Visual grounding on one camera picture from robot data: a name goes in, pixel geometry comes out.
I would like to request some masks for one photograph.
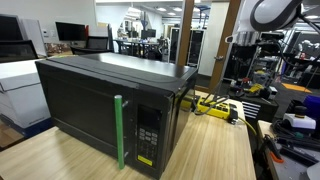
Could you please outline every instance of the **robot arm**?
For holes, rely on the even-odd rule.
[[[238,34],[228,37],[226,42],[252,45],[259,36],[258,32],[292,26],[302,9],[302,0],[245,0]]]

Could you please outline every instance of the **yellow power strip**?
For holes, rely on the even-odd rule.
[[[199,112],[206,112],[208,108],[215,104],[216,102],[211,102],[211,100],[206,100],[205,102],[204,98],[199,99],[197,103],[198,111]],[[228,120],[230,116],[230,104],[229,103],[220,103],[216,107],[211,108],[210,111],[207,113],[208,115],[215,116],[221,119],[226,119]]]

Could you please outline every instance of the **ceiling light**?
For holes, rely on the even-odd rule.
[[[128,12],[135,12],[135,13],[140,13],[141,11],[139,9],[129,7]]]
[[[173,10],[174,10],[174,11],[178,11],[178,12],[179,12],[179,11],[182,11],[182,9],[179,8],[179,7],[173,8]]]
[[[157,8],[158,11],[167,11],[165,8]]]
[[[200,9],[198,9],[198,8],[193,8],[193,11],[194,11],[194,12],[200,12]]]
[[[307,16],[306,18],[308,18],[308,19],[317,19],[317,18],[319,18],[319,16]]]

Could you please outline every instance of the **green tape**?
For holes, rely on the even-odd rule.
[[[117,144],[118,144],[118,163],[119,169],[124,168],[123,151],[123,125],[122,125],[122,96],[114,96],[114,107],[116,113]]]

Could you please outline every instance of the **microwave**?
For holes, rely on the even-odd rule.
[[[124,162],[161,177],[188,120],[196,68],[113,53],[36,66],[54,125],[115,158],[114,97],[121,95]]]

